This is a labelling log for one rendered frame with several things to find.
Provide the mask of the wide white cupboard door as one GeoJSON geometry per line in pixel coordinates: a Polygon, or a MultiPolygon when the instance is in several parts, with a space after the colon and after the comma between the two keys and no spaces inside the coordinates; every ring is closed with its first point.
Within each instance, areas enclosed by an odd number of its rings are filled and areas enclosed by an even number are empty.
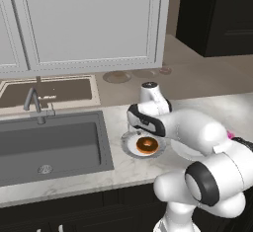
{"type": "Polygon", "coordinates": [[[169,0],[13,0],[40,74],[158,68],[169,0]]]}

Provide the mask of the narrow white cupboard door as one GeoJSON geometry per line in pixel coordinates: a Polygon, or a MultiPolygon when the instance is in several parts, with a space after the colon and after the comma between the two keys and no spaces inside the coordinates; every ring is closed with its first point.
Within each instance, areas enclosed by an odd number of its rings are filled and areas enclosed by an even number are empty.
{"type": "Polygon", "coordinates": [[[0,78],[27,70],[20,31],[12,0],[0,0],[0,78]]]}

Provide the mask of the tall black cupboard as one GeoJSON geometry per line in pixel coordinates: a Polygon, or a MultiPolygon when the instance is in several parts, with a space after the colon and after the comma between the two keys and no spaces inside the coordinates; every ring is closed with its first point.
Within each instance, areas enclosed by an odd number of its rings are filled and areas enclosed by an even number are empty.
{"type": "Polygon", "coordinates": [[[253,54],[253,0],[180,0],[176,38],[204,57],[253,54]]]}

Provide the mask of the grey sink basin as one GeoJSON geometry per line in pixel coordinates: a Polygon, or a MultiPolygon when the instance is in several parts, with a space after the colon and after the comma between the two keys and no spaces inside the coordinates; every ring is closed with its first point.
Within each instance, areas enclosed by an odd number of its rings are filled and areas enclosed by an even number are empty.
{"type": "Polygon", "coordinates": [[[0,187],[113,168],[100,111],[0,121],[0,187]]]}

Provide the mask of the grey metal tap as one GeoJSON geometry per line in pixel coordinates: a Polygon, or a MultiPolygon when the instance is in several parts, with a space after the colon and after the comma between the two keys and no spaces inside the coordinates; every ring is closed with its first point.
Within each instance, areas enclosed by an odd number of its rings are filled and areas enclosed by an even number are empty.
{"type": "Polygon", "coordinates": [[[30,113],[30,116],[32,118],[35,118],[37,120],[38,124],[45,124],[45,119],[47,117],[55,116],[54,109],[50,109],[50,110],[46,110],[46,111],[42,110],[37,90],[34,87],[32,87],[29,90],[28,95],[25,99],[24,110],[26,112],[28,112],[30,110],[31,103],[35,104],[36,110],[33,113],[30,113]]]}

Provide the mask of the black base cupboards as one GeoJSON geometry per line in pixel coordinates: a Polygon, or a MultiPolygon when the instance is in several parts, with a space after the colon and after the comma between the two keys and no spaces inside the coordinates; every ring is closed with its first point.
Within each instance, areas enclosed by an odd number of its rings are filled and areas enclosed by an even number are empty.
{"type": "MultiPolygon", "coordinates": [[[[253,188],[237,218],[221,218],[197,208],[201,232],[253,232],[253,188]]],[[[0,232],[152,232],[166,204],[151,184],[88,193],[0,209],[0,232]]]]}

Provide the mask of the brown glazed doughnut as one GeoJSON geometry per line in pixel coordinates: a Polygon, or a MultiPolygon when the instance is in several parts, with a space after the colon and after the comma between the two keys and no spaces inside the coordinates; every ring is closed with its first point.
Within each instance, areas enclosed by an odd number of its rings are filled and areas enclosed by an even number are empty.
{"type": "Polygon", "coordinates": [[[153,137],[140,137],[136,141],[136,148],[143,154],[153,154],[158,150],[159,144],[153,137]]]}

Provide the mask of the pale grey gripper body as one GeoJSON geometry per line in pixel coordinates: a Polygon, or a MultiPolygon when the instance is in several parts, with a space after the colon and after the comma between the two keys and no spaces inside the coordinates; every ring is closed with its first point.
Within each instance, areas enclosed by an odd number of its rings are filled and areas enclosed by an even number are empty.
{"type": "Polygon", "coordinates": [[[136,129],[131,126],[129,127],[129,132],[131,132],[134,135],[139,136],[139,137],[143,136],[143,134],[144,134],[144,131],[142,129],[136,129]]]}

